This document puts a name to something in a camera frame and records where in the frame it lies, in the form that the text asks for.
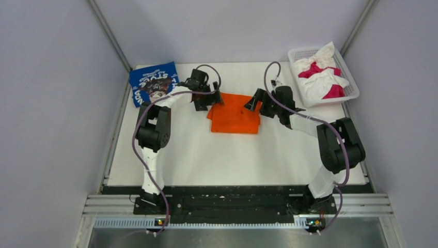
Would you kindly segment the orange t-shirt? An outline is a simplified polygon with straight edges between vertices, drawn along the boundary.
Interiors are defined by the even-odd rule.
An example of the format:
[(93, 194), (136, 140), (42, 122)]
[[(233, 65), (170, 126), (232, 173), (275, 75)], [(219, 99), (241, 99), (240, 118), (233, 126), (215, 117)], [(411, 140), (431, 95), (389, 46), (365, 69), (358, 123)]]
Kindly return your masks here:
[(213, 133), (258, 134), (261, 124), (259, 110), (261, 103), (251, 112), (244, 105), (251, 96), (221, 94), (223, 103), (215, 104), (207, 114), (211, 120), (210, 131)]

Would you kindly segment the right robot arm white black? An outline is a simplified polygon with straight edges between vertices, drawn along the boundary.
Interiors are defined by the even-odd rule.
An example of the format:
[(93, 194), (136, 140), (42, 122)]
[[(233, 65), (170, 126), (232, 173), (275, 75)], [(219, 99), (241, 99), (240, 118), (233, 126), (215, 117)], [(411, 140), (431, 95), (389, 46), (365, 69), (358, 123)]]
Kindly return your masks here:
[(259, 88), (244, 108), (254, 112), (258, 104), (260, 115), (278, 117), (286, 128), (318, 140), (322, 164), (303, 195), (304, 209), (318, 212), (335, 188), (348, 183), (350, 170), (365, 159), (366, 152), (353, 121), (344, 117), (329, 123), (311, 116), (305, 109), (296, 107), (289, 86), (278, 86), (271, 92)]

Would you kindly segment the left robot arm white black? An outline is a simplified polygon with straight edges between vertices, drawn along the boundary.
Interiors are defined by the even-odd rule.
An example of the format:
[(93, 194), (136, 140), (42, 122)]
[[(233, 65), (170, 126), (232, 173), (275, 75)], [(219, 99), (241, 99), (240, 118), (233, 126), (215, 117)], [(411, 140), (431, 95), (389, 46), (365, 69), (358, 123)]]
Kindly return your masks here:
[(191, 76), (180, 82), (167, 95), (140, 106), (132, 142), (138, 143), (141, 151), (134, 151), (144, 168), (141, 200), (152, 213), (165, 209), (167, 198), (163, 192), (164, 181), (157, 163), (160, 149), (165, 148), (171, 136), (171, 107), (177, 103), (193, 103), (195, 111), (208, 111), (215, 104), (222, 104), (220, 93), (222, 79), (209, 83), (209, 75), (200, 67), (192, 70)]

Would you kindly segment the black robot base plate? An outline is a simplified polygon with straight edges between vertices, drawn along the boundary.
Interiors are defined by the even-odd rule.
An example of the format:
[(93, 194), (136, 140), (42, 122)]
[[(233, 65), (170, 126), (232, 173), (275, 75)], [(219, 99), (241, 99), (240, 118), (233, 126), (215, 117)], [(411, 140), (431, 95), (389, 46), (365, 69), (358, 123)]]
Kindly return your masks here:
[(353, 193), (364, 196), (369, 186), (347, 187), (347, 193), (334, 192), (332, 196), (310, 208), (303, 205), (305, 188), (296, 186), (248, 187), (165, 187), (167, 203), (153, 206), (141, 200), (140, 187), (104, 186), (103, 195), (136, 195), (134, 215), (162, 215), (156, 224), (293, 224), (299, 214), (322, 218), (346, 210)]

